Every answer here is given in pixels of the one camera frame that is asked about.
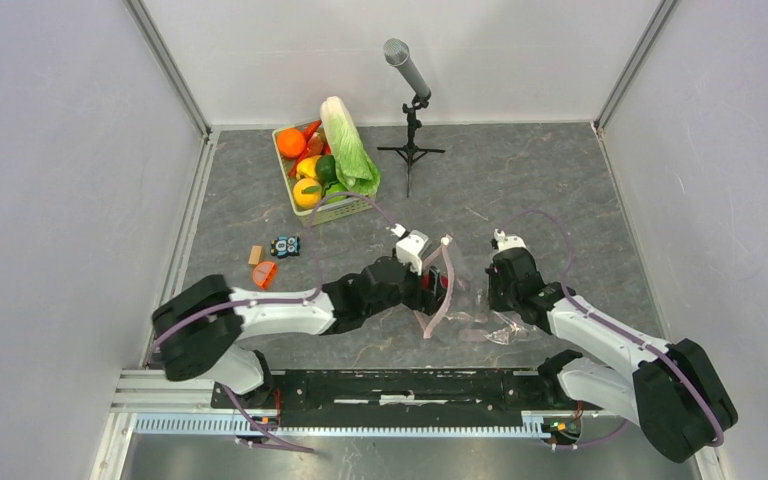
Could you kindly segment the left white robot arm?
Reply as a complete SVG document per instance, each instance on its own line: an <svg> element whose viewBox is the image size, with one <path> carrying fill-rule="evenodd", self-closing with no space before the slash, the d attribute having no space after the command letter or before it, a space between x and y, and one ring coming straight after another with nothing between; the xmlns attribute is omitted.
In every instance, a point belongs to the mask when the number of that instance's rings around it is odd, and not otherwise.
<svg viewBox="0 0 768 480"><path fill-rule="evenodd" d="M446 309L452 268L416 273L394 257L380 257L359 273L298 292L233 288L208 275L151 316L154 350L170 382L205 378L231 389L250 407L274 394L263 355L238 347L240 339L277 334L338 335L398 306L433 315Z"/></svg>

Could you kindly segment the fake red pepper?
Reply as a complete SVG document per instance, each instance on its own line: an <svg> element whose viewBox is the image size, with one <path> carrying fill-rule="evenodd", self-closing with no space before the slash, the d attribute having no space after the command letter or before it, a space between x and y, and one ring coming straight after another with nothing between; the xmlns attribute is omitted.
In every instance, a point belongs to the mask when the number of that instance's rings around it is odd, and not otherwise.
<svg viewBox="0 0 768 480"><path fill-rule="evenodd" d="M432 266L424 276L424 288L434 296L444 296L448 291L448 275Z"/></svg>

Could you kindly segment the fake green avocado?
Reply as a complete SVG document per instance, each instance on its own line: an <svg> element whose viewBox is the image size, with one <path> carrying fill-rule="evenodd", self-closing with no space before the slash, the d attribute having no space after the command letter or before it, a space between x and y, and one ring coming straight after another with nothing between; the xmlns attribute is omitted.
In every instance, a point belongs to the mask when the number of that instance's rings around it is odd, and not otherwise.
<svg viewBox="0 0 768 480"><path fill-rule="evenodd" d="M322 155L316 161L315 173L318 180L323 184L330 184L337 181L336 161L333 155Z"/></svg>

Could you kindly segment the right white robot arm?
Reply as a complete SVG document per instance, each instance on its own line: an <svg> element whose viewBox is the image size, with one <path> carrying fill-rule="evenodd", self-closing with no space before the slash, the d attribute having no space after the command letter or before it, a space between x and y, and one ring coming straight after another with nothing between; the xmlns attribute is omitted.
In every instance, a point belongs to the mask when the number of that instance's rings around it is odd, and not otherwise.
<svg viewBox="0 0 768 480"><path fill-rule="evenodd" d="M719 446L738 411L704 348L637 331L559 282L547 283L523 246L499 249L486 270L493 311L515 313L574 344L538 369L540 400L581 401L636 425L665 458L682 463Z"/></svg>

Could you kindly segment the fake napa cabbage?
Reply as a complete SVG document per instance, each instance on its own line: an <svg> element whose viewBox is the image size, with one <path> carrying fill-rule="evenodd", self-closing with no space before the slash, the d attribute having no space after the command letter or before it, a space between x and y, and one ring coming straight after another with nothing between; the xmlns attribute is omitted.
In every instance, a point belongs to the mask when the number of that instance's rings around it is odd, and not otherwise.
<svg viewBox="0 0 768 480"><path fill-rule="evenodd" d="M349 191L367 197L375 195L380 186L380 170L366 151L343 100L328 97L320 106L320 119L335 159L337 179Z"/></svg>

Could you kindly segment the clear zip top bag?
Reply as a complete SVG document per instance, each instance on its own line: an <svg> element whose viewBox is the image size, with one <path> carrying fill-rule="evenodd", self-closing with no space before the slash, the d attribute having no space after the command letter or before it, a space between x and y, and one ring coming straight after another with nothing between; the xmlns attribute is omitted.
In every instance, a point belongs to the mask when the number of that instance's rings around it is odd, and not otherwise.
<svg viewBox="0 0 768 480"><path fill-rule="evenodd" d="M455 239L446 235L423 260L423 272L438 273L447 285L441 305L418 313L422 338L449 346L492 343L511 345L535 340L539 331L512 313L493 311L489 305L488 276L471 267Z"/></svg>

